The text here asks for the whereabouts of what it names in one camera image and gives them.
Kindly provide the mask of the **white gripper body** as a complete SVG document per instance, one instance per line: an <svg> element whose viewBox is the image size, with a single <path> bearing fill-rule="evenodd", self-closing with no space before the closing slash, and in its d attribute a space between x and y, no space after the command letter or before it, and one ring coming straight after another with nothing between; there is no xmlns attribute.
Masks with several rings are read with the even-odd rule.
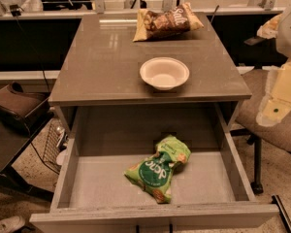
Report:
<svg viewBox="0 0 291 233"><path fill-rule="evenodd" d="M291 107L291 61L270 73L271 91L269 103L273 107Z"/></svg>

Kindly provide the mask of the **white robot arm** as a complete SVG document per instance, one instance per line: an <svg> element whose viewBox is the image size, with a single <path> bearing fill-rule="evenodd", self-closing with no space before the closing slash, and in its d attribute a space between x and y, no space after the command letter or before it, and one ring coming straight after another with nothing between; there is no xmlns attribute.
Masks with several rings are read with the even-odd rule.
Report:
<svg viewBox="0 0 291 233"><path fill-rule="evenodd" d="M260 103L256 121L271 127L291 112L291 4L257 32L262 38L275 38L276 50L287 57L280 68L272 68L265 84L265 95Z"/></svg>

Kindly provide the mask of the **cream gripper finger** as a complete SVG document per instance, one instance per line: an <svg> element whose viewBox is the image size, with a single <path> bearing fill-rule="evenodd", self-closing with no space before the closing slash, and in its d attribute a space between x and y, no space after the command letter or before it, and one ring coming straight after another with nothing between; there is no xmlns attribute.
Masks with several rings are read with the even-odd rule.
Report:
<svg viewBox="0 0 291 233"><path fill-rule="evenodd" d="M264 97L258 109L256 122L263 127L273 127L290 113L291 106L284 101Z"/></svg>

